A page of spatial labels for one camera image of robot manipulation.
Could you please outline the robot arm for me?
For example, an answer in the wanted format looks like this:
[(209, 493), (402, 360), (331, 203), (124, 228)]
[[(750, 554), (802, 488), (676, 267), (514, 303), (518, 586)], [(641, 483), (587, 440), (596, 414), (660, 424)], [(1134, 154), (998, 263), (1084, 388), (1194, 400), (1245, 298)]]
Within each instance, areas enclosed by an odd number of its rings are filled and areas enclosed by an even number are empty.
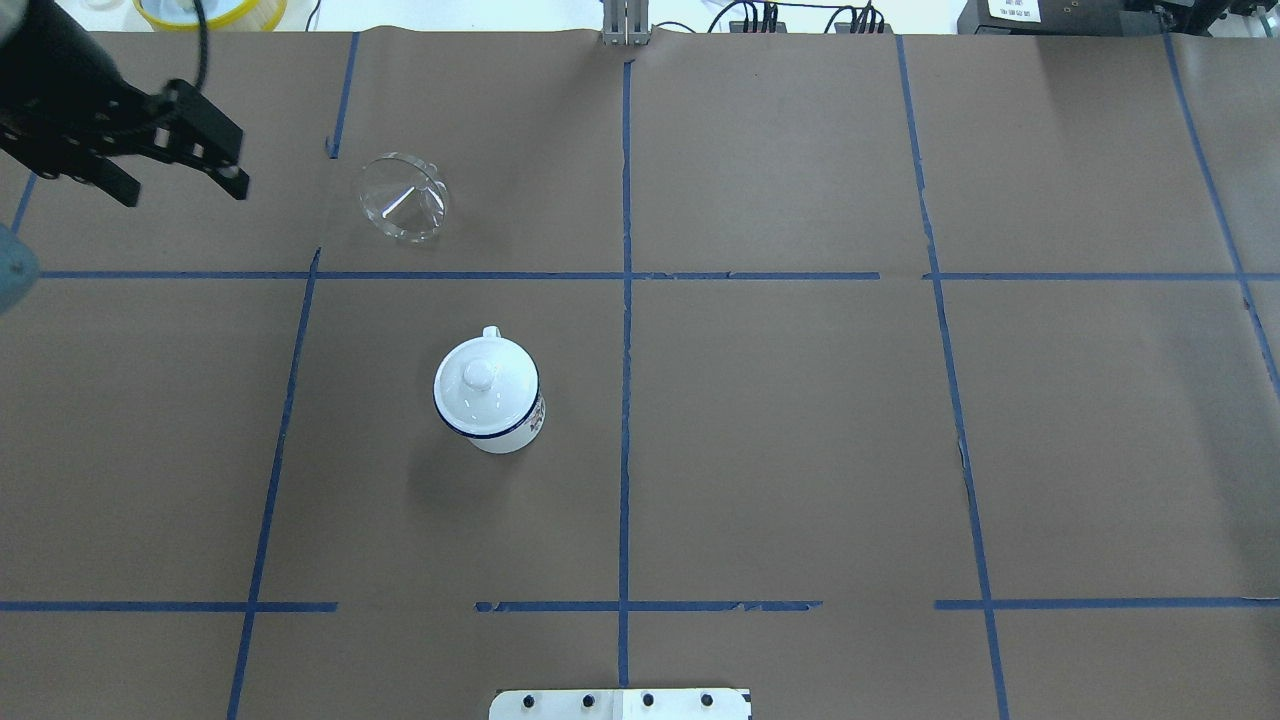
[(55, 1), (3, 3), (3, 151), (41, 178), (69, 177), (127, 208), (137, 205), (141, 184), (114, 158), (188, 167), (246, 200), (244, 132), (204, 96), (211, 24), (202, 1), (191, 6), (198, 38), (195, 81), (169, 79), (146, 94)]

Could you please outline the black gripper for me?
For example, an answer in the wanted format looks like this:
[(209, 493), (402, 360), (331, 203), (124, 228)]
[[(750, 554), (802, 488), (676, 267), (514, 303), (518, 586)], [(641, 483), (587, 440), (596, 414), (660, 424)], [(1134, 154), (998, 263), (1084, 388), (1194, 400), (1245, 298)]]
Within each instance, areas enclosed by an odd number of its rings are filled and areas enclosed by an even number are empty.
[(123, 85), (111, 97), (3, 91), (3, 150), (45, 179), (68, 177), (136, 208), (141, 184), (118, 158), (147, 158), (207, 176), (236, 201), (250, 192), (244, 132), (192, 83), (159, 94)]

